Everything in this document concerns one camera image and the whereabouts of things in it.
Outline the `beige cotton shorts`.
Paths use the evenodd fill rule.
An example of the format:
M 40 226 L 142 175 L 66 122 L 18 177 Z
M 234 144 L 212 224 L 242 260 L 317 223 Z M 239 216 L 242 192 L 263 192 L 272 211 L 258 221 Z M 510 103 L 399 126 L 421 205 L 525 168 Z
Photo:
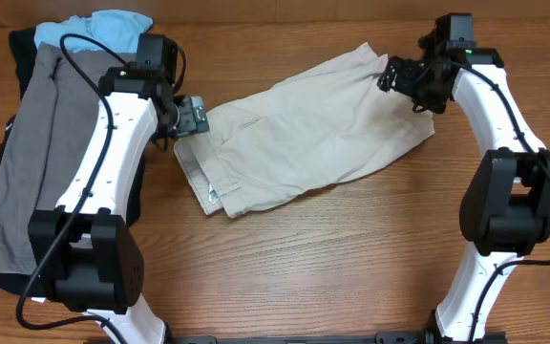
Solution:
M 207 114 L 174 152 L 205 214 L 235 218 L 383 169 L 434 134 L 434 116 L 383 92 L 369 44 Z

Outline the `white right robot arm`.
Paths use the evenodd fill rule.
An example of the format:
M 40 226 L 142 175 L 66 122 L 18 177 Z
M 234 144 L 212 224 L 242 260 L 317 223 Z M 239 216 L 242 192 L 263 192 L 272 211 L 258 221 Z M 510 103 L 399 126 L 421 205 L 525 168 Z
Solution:
M 488 316 L 514 269 L 550 237 L 550 151 L 529 128 L 493 50 L 454 50 L 414 61 L 392 57 L 378 87 L 409 96 L 416 113 L 456 102 L 483 158 L 460 204 L 467 245 L 443 301 L 419 332 L 379 333 L 379 343 L 504 343 Z M 550 260 L 542 261 L 543 266 Z

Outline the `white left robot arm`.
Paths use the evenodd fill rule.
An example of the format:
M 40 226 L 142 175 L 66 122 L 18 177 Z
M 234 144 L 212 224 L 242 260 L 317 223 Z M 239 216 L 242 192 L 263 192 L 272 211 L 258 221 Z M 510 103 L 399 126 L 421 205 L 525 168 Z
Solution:
M 142 295 L 143 256 L 127 226 L 145 146 L 208 131 L 200 97 L 178 95 L 163 67 L 129 63 L 99 80 L 95 128 L 52 210 L 35 210 L 28 233 L 48 300 L 97 322 L 115 343 L 170 343 L 171 330 Z

